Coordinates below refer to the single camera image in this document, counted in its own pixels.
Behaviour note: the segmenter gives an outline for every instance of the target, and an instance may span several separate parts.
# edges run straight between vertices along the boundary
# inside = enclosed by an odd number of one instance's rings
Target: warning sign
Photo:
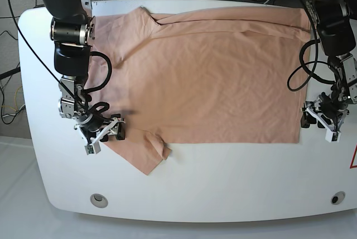
[[[356,146],[356,149],[355,149],[355,153],[353,154],[353,158],[352,158],[350,169],[351,168],[357,168],[356,152],[357,152],[357,146]]]

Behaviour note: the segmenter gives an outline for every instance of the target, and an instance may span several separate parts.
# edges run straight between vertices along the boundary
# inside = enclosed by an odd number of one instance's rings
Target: yellow cable
[[[17,101],[16,101],[16,97],[17,97],[17,92],[22,88],[22,86],[20,86],[19,88],[17,88],[16,92],[15,92],[15,97],[14,97],[14,100],[15,100],[15,108],[16,108],[16,111],[18,111],[18,107],[17,107]]]
[[[2,108],[9,108],[9,109],[12,109],[12,110],[14,110],[15,112],[17,112],[17,110],[15,109],[15,108],[12,108],[12,107],[10,107],[10,106],[1,106]]]

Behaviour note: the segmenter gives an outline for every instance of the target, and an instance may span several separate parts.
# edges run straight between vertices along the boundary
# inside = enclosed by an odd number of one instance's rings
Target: circular hole
[[[339,198],[338,198],[337,196],[334,196],[334,197],[332,198],[332,203],[335,204],[335,203],[338,202],[338,200],[339,200]]]
[[[94,199],[95,199],[96,201],[99,201],[99,202],[103,201],[103,197],[102,197],[102,196],[99,196],[99,195],[95,195],[95,196],[94,196]]]
[[[93,194],[90,196],[90,202],[98,208],[105,208],[108,205],[108,200],[101,194]]]
[[[338,192],[331,198],[331,204],[338,205],[343,202],[345,199],[346,194],[344,192]]]

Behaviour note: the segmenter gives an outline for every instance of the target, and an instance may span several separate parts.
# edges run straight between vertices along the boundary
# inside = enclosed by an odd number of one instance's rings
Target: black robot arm
[[[315,101],[305,103],[301,126],[309,128],[310,124],[318,123],[320,128],[327,129],[326,139],[330,142],[339,141],[340,127],[349,114],[348,106],[357,104],[357,61],[350,53],[356,47],[350,24],[351,18],[357,18],[356,1],[310,2],[310,14],[315,20],[324,53],[328,56],[327,64],[335,74],[335,82],[330,95],[321,93]]]
[[[107,141],[108,136],[124,140],[124,119],[119,114],[110,118],[102,113],[109,109],[109,104],[99,102],[89,106],[91,89],[84,89],[88,79],[88,67],[91,56],[100,56],[108,64],[108,76],[96,89],[102,89],[108,82],[112,66],[107,56],[91,52],[94,42],[95,17],[92,16],[91,0],[43,0],[47,10],[53,15],[51,39],[55,43],[54,66],[62,74],[61,82],[71,94],[60,85],[62,97],[59,111],[62,118],[76,120],[75,129],[85,141],[87,154],[100,151],[99,141]]]

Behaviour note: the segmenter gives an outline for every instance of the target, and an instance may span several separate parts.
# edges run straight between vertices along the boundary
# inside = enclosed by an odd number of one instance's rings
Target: white table
[[[356,239],[357,211],[251,223],[170,223],[77,214],[47,201],[31,140],[0,136],[5,239]]]
[[[144,6],[153,13],[252,6],[208,0],[122,0],[94,2],[96,16],[127,13]],[[54,45],[49,38],[51,16],[31,9],[20,28],[33,49],[54,70]],[[338,144],[324,140],[325,130],[302,130],[298,145],[201,144],[170,145],[172,154],[149,176],[102,145],[87,156],[73,130],[57,109],[57,82],[19,40],[21,74],[33,146],[46,192],[57,208],[100,216],[169,222],[260,221],[323,214],[357,208],[357,169],[350,169],[356,148],[357,108],[342,127]],[[332,75],[325,66],[318,73]],[[328,87],[312,81],[308,99]],[[343,191],[345,200],[332,205]],[[92,194],[104,195],[106,208],[94,207]]]

